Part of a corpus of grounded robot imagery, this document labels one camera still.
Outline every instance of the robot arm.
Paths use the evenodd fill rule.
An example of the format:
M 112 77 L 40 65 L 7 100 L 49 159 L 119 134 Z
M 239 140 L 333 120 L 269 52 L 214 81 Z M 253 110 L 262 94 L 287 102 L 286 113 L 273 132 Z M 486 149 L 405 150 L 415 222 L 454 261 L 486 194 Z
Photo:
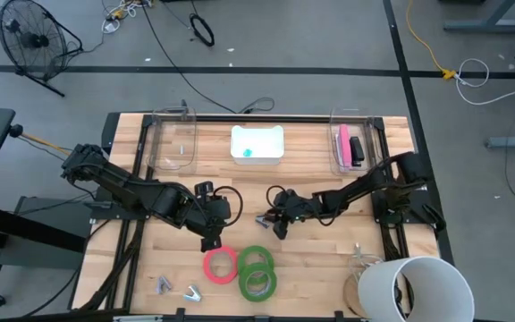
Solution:
M 145 181 L 103 157 L 96 145 L 77 145 L 63 163 L 61 175 L 70 183 L 93 181 L 113 194 L 127 211 L 155 216 L 178 229 L 203 237 L 202 252 L 222 246 L 220 234 L 230 218 L 230 204 L 211 182 L 195 187 L 196 196 L 177 182 Z
M 393 179 L 387 171 L 396 163 L 399 176 Z M 274 223 L 274 232 L 281 240 L 287 235 L 287 227 L 296 221 L 316 218 L 322 225 L 330 225 L 349 204 L 373 191 L 385 191 L 387 198 L 396 202 L 406 198 L 413 190 L 426 184 L 427 178 L 418 155 L 408 152 L 389 157 L 370 169 L 367 174 L 339 190 L 319 191 L 311 199 L 297 195 L 293 190 L 278 192 L 272 207 L 267 210 L 264 219 Z

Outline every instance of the clear container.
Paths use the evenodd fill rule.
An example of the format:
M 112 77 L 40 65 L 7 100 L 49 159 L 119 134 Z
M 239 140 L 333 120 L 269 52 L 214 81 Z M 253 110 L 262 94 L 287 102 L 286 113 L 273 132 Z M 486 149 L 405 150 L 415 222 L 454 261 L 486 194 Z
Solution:
M 148 166 L 156 174 L 192 174 L 196 172 L 196 111 L 187 106 L 169 107 L 152 114 L 153 131 Z
M 366 172 L 383 158 L 374 121 L 374 117 L 363 115 L 357 108 L 336 107 L 331 111 L 327 138 L 331 147 L 329 149 L 331 171 L 334 174 L 359 176 L 359 172 Z M 362 161 L 354 162 L 354 157 L 352 157 L 351 161 L 353 162 L 345 162 L 340 137 L 342 125 L 346 126 L 348 137 L 345 138 L 345 141 L 349 146 L 350 138 L 359 138 L 364 154 Z

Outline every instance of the fan grille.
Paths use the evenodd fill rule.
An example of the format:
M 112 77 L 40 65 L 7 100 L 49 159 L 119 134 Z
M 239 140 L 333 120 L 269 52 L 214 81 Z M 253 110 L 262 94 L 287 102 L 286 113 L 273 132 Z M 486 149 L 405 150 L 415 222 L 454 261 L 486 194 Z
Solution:
M 66 65 L 64 35 L 41 5 L 8 0 L 0 9 L 0 41 L 20 72 L 48 81 Z

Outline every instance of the wooden table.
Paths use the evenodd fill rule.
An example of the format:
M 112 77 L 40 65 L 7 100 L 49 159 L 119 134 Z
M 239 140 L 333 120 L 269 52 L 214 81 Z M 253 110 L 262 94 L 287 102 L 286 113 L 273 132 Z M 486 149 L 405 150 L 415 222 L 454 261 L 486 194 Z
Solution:
M 143 114 L 121 114 L 114 136 L 110 161 L 128 171 L 134 161 L 142 117 Z M 405 117 L 385 117 L 384 123 L 390 155 L 413 149 Z M 177 308 L 185 308 L 188 315 L 332 317 L 336 310 L 342 310 L 345 316 L 354 317 L 342 301 L 353 245 L 358 242 L 363 252 L 384 256 L 369 196 L 352 203 L 329 227 L 323 227 L 317 220 L 291 225 L 284 241 L 278 240 L 271 228 L 265 230 L 254 222 L 255 216 L 269 209 L 265 192 L 273 184 L 310 196 L 311 192 L 341 188 L 354 180 L 330 170 L 327 125 L 280 123 L 285 139 L 281 164 L 248 166 L 234 164 L 230 156 L 231 128 L 236 124 L 253 128 L 272 126 L 271 123 L 198 122 L 196 172 L 155 175 L 155 178 L 181 182 L 192 191 L 194 184 L 208 180 L 215 188 L 231 185 L 238 189 L 244 198 L 244 211 L 238 223 L 224 229 L 222 242 L 237 251 L 256 244 L 272 252 L 278 279 L 274 296 L 260 303 L 249 302 L 241 296 L 237 279 L 226 285 L 208 281 L 202 270 L 204 254 L 199 251 L 200 237 L 151 218 L 142 239 L 131 313 L 174 314 Z M 145 171 L 146 167 L 142 166 L 142 176 Z M 235 214 L 239 201 L 233 193 L 224 195 Z M 74 308 L 90 298 L 110 271 L 120 225 L 119 221 L 109 223 L 89 242 Z M 439 256 L 434 232 L 427 225 L 405 225 L 405 231 L 411 256 Z M 168 278 L 173 289 L 158 295 L 156 280 L 161 275 Z M 121 278 L 119 282 L 115 307 L 122 303 L 125 280 Z M 182 298 L 190 284 L 198 286 L 202 302 Z

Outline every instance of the gray concrete floor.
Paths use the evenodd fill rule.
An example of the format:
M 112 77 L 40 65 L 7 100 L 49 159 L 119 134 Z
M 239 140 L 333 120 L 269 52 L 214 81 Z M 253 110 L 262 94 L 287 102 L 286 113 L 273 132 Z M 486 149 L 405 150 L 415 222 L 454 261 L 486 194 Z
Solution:
M 72 27 L 85 48 L 100 40 L 100 1 L 39 2 Z M 411 38 L 404 22 L 407 2 L 394 1 L 393 8 L 409 68 L 432 71 L 428 52 Z M 444 19 L 486 16 L 497 3 L 473 6 L 415 0 L 413 26 L 447 67 L 458 68 L 462 60 L 476 57 L 494 71 L 515 71 L 515 35 L 446 34 L 442 29 Z M 183 16 L 190 12 L 188 3 L 169 5 Z M 179 65 L 398 68 L 379 1 L 206 0 L 198 1 L 197 7 L 216 34 L 213 49 L 190 42 L 189 32 L 162 6 L 149 11 L 169 54 Z M 515 18 L 515 6 L 506 18 Z M 0 46 L 0 64 L 9 63 Z M 96 52 L 78 57 L 73 64 L 169 65 L 140 11 L 136 18 L 125 20 L 119 31 L 107 35 Z M 328 114 L 335 106 L 355 106 L 364 114 L 409 114 L 400 78 L 187 77 L 202 92 L 236 109 L 269 96 L 276 101 L 277 114 Z M 79 142 L 98 143 L 106 114 L 112 111 L 158 109 L 185 98 L 199 112 L 222 112 L 175 74 L 64 73 L 51 82 L 67 97 L 59 98 L 26 79 L 0 72 L 0 107 L 16 110 L 15 121 L 29 132 L 67 147 Z M 475 294 L 477 318 L 515 321 L 515 199 L 504 180 L 503 152 L 483 147 L 487 137 L 507 134 L 515 117 L 515 97 L 489 106 L 470 106 L 459 97 L 453 81 L 412 79 L 412 83 L 456 265 Z M 482 89 L 466 93 L 471 99 L 487 100 L 513 89 L 515 80 L 491 80 Z M 6 141 L 0 154 L 0 208 L 13 208 L 21 195 L 78 195 L 59 173 L 57 160 L 23 142 Z M 509 176 L 515 188 L 515 150 L 509 153 Z M 37 307 L 71 273 L 6 268 L 0 293 L 8 296 L 9 303 L 0 309 L 0 318 L 19 316 Z M 65 310 L 67 293 L 46 312 Z

